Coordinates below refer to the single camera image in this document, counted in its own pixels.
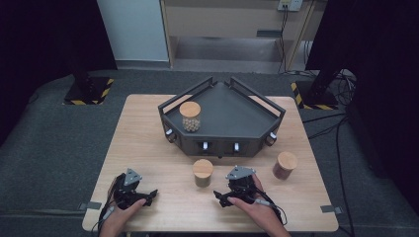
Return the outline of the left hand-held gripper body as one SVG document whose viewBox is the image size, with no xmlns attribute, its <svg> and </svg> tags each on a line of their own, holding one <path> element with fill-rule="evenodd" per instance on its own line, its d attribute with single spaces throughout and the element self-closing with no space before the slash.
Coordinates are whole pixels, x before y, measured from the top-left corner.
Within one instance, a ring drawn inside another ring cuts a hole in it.
<svg viewBox="0 0 419 237">
<path fill-rule="evenodd" d="M 115 181 L 114 200 L 120 209 L 127 209 L 138 200 L 144 198 L 139 194 L 136 188 L 142 179 L 133 169 L 127 169 L 125 173 L 120 174 Z"/>
</svg>

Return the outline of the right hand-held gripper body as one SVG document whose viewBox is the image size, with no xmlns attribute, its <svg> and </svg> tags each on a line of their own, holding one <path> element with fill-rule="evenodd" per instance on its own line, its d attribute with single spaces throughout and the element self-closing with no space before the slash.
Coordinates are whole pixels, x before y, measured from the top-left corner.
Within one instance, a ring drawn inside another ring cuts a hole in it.
<svg viewBox="0 0 419 237">
<path fill-rule="evenodd" d="M 250 199 L 256 192 L 256 186 L 252 175 L 255 170 L 236 165 L 227 175 L 230 192 L 227 197 Z"/>
</svg>

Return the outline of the glass jar of green beans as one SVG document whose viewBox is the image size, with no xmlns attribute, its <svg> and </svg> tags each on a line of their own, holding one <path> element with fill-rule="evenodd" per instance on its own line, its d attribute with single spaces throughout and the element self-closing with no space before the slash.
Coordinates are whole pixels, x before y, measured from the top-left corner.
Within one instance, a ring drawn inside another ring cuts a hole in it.
<svg viewBox="0 0 419 237">
<path fill-rule="evenodd" d="M 193 164 L 193 174 L 195 177 L 195 184 L 200 188 L 205 188 L 210 185 L 210 178 L 213 173 L 212 162 L 207 159 L 197 160 Z"/>
</svg>

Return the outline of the glass jar of red beans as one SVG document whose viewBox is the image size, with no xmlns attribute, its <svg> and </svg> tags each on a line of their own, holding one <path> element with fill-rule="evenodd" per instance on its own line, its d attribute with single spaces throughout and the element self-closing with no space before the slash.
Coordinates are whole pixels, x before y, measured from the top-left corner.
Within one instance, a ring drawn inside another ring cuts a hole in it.
<svg viewBox="0 0 419 237">
<path fill-rule="evenodd" d="M 273 175 L 280 180 L 286 180 L 297 167 L 296 156 L 288 151 L 281 152 L 273 167 Z"/>
</svg>

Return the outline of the dark grey corner rack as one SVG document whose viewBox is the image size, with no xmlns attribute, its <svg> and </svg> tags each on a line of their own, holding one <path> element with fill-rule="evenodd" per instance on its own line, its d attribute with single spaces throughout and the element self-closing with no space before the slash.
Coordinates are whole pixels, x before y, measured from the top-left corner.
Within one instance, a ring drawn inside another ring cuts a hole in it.
<svg viewBox="0 0 419 237">
<path fill-rule="evenodd" d="M 183 128 L 180 107 L 201 107 L 200 127 Z M 158 106 L 166 139 L 190 156 L 253 157 L 277 140 L 286 110 L 232 77 L 208 78 Z"/>
</svg>

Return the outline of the glass jar of pale beans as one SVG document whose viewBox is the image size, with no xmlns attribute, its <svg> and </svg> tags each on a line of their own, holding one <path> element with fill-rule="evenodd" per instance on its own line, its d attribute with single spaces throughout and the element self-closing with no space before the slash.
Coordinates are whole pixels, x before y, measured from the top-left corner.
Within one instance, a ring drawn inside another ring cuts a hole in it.
<svg viewBox="0 0 419 237">
<path fill-rule="evenodd" d="M 185 102 L 180 106 L 183 128 L 188 132 L 198 131 L 201 127 L 201 106 L 196 102 Z"/>
</svg>

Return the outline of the person's left hand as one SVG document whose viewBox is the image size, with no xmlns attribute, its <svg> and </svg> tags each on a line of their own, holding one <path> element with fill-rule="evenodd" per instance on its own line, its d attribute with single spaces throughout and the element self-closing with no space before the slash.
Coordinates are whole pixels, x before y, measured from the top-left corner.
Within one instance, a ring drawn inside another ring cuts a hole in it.
<svg viewBox="0 0 419 237">
<path fill-rule="evenodd" d="M 145 202 L 145 199 L 140 199 L 127 209 L 120 209 L 113 204 L 114 211 L 102 224 L 100 233 L 122 233 L 128 221 L 142 209 Z"/>
</svg>

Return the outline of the person's right hand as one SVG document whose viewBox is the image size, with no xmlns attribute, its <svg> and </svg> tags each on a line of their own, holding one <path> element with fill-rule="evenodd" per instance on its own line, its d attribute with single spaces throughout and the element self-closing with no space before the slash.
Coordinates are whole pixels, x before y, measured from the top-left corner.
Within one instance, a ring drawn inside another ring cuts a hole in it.
<svg viewBox="0 0 419 237">
<path fill-rule="evenodd" d="M 249 204 L 238 197 L 229 197 L 227 200 L 244 211 L 260 228 L 266 232 L 278 232 L 280 230 L 284 230 L 284 225 L 270 207 L 260 203 Z"/>
</svg>

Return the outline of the grey tape strip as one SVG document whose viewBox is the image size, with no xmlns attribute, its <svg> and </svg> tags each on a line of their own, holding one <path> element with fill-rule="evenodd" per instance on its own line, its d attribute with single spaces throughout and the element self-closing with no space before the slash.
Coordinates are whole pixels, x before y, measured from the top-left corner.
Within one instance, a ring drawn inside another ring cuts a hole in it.
<svg viewBox="0 0 419 237">
<path fill-rule="evenodd" d="M 87 210 L 87 209 L 100 209 L 101 208 L 100 202 L 89 201 L 89 202 L 81 202 L 78 205 L 78 210 Z"/>
<path fill-rule="evenodd" d="M 342 214 L 343 209 L 340 206 L 333 206 L 333 205 L 322 205 L 320 209 L 323 213 L 333 212 L 335 214 Z"/>
</svg>

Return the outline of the black stand with striped base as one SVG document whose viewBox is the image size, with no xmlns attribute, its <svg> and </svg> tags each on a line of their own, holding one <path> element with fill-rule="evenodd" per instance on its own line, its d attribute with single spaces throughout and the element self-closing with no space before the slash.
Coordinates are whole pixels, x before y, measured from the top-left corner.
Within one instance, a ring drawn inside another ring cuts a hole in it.
<svg viewBox="0 0 419 237">
<path fill-rule="evenodd" d="M 80 65 L 71 67 L 74 82 L 64 97 L 64 105 L 101 105 L 114 82 L 109 77 L 92 77 Z"/>
<path fill-rule="evenodd" d="M 329 61 L 319 70 L 313 81 L 292 82 L 297 106 L 308 110 L 337 110 L 338 101 L 329 90 L 329 85 L 341 70 L 341 65 Z"/>
</svg>

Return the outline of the white panel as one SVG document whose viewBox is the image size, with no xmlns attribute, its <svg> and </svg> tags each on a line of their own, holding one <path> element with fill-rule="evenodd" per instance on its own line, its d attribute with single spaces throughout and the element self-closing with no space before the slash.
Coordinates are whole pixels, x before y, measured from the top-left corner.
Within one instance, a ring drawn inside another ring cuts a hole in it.
<svg viewBox="0 0 419 237">
<path fill-rule="evenodd" d="M 160 0 L 97 0 L 116 60 L 168 62 Z"/>
</svg>

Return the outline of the light wooden cabinet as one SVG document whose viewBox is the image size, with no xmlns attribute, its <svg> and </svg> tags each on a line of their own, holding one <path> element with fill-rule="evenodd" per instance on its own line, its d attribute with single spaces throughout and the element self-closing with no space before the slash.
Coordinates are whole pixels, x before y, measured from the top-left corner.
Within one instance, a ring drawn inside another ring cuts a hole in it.
<svg viewBox="0 0 419 237">
<path fill-rule="evenodd" d="M 316 36 L 328 0 L 303 0 L 298 12 L 280 0 L 160 0 L 169 62 L 181 38 L 274 40 L 289 70 L 300 44 Z"/>
</svg>

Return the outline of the black curtain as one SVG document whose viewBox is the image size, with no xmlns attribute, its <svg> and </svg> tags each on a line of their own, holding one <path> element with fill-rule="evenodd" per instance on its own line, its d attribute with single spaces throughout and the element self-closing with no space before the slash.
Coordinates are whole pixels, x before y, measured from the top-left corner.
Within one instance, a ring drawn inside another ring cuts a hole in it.
<svg viewBox="0 0 419 237">
<path fill-rule="evenodd" d="M 419 0 L 328 0 L 307 67 L 357 78 L 349 106 L 377 172 L 419 214 Z"/>
<path fill-rule="evenodd" d="M 116 67 L 98 0 L 0 0 L 0 145 L 38 87 Z"/>
</svg>

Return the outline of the white wall power socket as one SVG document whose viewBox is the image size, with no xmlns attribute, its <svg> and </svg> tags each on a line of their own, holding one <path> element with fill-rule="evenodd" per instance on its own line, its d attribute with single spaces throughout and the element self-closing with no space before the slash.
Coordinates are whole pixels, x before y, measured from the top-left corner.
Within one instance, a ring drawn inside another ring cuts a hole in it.
<svg viewBox="0 0 419 237">
<path fill-rule="evenodd" d="M 303 0 L 280 0 L 279 11 L 298 12 L 302 6 Z"/>
</svg>

